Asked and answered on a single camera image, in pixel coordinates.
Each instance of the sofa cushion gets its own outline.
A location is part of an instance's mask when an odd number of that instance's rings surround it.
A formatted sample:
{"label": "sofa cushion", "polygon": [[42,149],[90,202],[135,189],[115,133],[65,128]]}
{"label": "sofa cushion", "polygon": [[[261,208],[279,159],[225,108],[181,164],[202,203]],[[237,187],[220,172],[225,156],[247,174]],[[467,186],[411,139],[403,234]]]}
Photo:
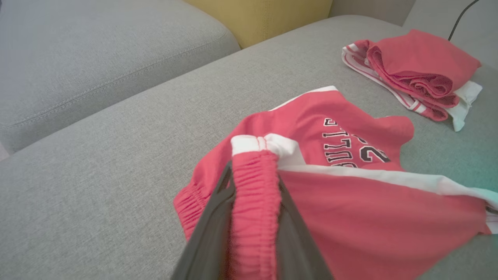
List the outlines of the sofa cushion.
{"label": "sofa cushion", "polygon": [[0,142],[10,152],[239,50],[179,0],[11,0],[0,14]]}
{"label": "sofa cushion", "polygon": [[[0,162],[0,279],[167,279],[185,239],[173,198],[197,162],[247,115],[335,85],[374,117],[412,119],[401,163],[495,190],[496,72],[464,129],[406,110],[341,61],[357,39],[407,30],[363,16],[326,19],[135,95]],[[498,239],[475,237],[425,280],[492,279]]]}

